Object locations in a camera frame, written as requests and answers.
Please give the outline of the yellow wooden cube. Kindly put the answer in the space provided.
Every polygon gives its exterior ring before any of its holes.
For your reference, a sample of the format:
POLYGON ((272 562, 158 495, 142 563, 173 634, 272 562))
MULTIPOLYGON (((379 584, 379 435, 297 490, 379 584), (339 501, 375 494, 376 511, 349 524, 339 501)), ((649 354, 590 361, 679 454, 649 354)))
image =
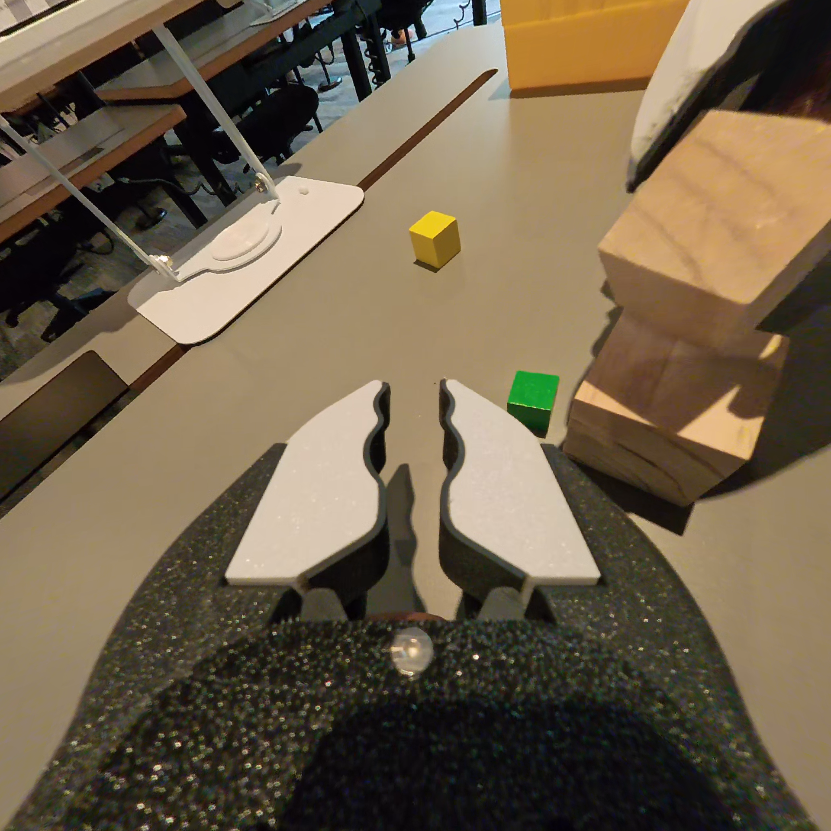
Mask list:
POLYGON ((441 269, 461 252, 459 224, 455 217, 431 211, 409 228, 415 260, 441 269))

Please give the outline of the natural wooden cube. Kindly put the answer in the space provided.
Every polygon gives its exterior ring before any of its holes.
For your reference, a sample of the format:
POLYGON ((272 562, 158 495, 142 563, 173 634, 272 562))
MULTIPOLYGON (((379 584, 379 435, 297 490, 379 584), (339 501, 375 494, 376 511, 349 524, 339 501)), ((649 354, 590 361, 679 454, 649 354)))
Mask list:
POLYGON ((753 330, 718 351, 623 312, 575 393, 563 451, 688 506, 753 455, 789 345, 753 330))
POLYGON ((618 306, 723 348, 757 327, 829 253, 830 127, 709 111, 598 246, 618 306))

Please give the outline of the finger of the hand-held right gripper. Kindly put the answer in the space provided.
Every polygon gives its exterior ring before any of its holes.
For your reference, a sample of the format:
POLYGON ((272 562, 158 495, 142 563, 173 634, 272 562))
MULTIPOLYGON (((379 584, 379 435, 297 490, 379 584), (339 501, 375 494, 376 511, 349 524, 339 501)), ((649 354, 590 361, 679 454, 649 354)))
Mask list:
POLYGON ((778 45, 778 1, 690 2, 641 100, 627 191, 651 176, 701 113, 754 81, 778 45))

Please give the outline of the green wooden cube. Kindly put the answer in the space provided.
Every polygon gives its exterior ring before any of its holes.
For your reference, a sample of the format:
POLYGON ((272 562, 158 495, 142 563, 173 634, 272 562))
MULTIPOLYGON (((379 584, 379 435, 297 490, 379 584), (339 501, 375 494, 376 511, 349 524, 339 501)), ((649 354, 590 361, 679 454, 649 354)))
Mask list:
POLYGON ((544 439, 548 433, 558 386, 559 376, 517 370, 506 409, 537 438, 544 439))

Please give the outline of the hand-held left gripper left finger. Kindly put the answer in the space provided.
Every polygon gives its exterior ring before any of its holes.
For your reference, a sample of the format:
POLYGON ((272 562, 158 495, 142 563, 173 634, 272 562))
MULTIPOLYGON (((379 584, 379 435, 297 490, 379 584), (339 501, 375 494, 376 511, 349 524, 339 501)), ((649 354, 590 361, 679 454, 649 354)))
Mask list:
POLYGON ((234 586, 303 590, 371 546, 387 522, 390 385, 372 380, 288 440, 224 574, 234 586))

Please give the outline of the white document stand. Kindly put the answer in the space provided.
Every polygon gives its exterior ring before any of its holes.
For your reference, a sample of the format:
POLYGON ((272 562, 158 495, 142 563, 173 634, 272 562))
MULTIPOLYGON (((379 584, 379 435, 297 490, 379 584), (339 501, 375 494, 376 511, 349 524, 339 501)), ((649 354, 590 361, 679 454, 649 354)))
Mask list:
POLYGON ((209 112, 256 173, 254 188, 173 255, 145 252, 102 213, 40 149, 2 117, 2 130, 147 266, 128 302, 183 346, 205 342, 261 297, 359 210, 354 185, 288 175, 275 180, 165 27, 195 2, 83 1, 2 29, 2 111, 136 35, 153 30, 209 112))

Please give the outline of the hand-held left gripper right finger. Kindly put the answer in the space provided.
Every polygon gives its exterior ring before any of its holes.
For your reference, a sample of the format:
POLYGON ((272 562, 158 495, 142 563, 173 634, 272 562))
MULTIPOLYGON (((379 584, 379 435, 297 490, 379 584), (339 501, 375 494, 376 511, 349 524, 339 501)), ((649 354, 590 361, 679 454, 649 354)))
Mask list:
POLYGON ((466 593, 596 585, 600 570, 530 430, 458 380, 442 380, 440 406, 444 573, 466 593))

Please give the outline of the black office chair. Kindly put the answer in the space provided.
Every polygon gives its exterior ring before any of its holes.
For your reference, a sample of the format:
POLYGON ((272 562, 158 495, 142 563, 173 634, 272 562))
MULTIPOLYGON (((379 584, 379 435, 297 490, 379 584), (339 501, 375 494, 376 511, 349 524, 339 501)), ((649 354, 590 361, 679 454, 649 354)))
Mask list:
POLYGON ((240 116, 237 127, 263 161, 289 158, 292 141, 317 119, 319 96, 314 87, 287 83, 266 95, 259 90, 223 105, 230 116, 240 116))

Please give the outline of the dark rectangular pad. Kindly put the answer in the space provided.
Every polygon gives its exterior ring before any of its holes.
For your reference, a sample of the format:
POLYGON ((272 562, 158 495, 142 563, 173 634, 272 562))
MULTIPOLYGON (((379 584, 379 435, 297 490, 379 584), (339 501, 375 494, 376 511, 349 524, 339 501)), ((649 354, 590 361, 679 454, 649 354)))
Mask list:
POLYGON ((5 415, 1 497, 30 478, 128 390, 94 351, 87 351, 5 415))

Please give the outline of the wooden office desk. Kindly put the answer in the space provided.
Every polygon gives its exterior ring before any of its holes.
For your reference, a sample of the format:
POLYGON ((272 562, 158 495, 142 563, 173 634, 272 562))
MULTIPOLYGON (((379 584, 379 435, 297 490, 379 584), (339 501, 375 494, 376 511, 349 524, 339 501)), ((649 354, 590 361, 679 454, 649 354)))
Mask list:
MULTIPOLYGON (((262 4, 244 2, 217 21, 180 41, 190 61, 206 81, 291 29, 327 1, 277 2, 268 13, 262 4)), ((175 100, 192 85, 168 52, 160 52, 97 88, 100 99, 131 101, 175 100)))
MULTIPOLYGON (((79 188, 125 162, 185 120, 175 104, 108 106, 47 140, 40 149, 79 188)), ((1 170, 1 241, 54 209, 70 193, 30 155, 1 170)))

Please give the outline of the yellow plastic bin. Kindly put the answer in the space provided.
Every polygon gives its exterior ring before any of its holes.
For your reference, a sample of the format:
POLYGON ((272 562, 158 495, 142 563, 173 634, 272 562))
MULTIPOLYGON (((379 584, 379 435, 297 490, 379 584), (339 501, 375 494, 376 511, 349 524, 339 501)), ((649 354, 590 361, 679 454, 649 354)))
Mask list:
POLYGON ((649 78, 686 1, 503 1, 513 92, 649 78))

